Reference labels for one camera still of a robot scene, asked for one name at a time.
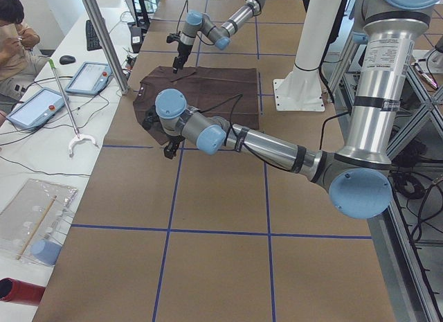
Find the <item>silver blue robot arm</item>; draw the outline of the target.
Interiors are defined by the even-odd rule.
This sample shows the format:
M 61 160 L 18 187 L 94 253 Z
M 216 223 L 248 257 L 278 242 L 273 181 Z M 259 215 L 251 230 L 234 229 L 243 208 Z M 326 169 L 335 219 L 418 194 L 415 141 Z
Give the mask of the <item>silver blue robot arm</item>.
M 172 72 L 178 73 L 184 68 L 199 35 L 206 37 L 213 46 L 222 51 L 230 44 L 233 35 L 248 20 L 262 13 L 265 3 L 266 0 L 245 0 L 245 4 L 221 26 L 217 26 L 208 14 L 189 10 L 182 28 L 176 29 L 175 33 L 170 33 L 167 36 L 167 43 L 176 42 L 178 44 L 178 54 L 174 58 Z
M 306 176 L 322 187 L 342 214 L 368 219 L 392 200 L 386 154 L 415 40 L 430 24 L 439 0 L 356 0 L 354 29 L 367 39 L 366 52 L 344 146 L 336 152 L 313 152 L 231 123 L 206 117 L 177 89 L 161 91 L 155 110 L 170 139 L 166 157 L 182 140 L 206 154 L 221 146 L 249 152 L 272 166 Z

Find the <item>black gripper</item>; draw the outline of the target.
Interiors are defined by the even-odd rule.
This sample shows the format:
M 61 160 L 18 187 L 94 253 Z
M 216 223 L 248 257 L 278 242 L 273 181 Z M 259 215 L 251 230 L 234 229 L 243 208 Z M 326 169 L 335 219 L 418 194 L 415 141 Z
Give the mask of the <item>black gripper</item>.
M 182 70 L 184 64 L 188 61 L 188 57 L 192 52 L 192 45 L 179 42 L 177 47 L 178 55 L 174 58 L 173 73 L 178 73 L 178 70 Z
M 185 138 L 182 135 L 168 135 L 168 140 L 168 145 L 163 152 L 166 158 L 171 159 L 177 156 L 179 146 L 185 140 Z

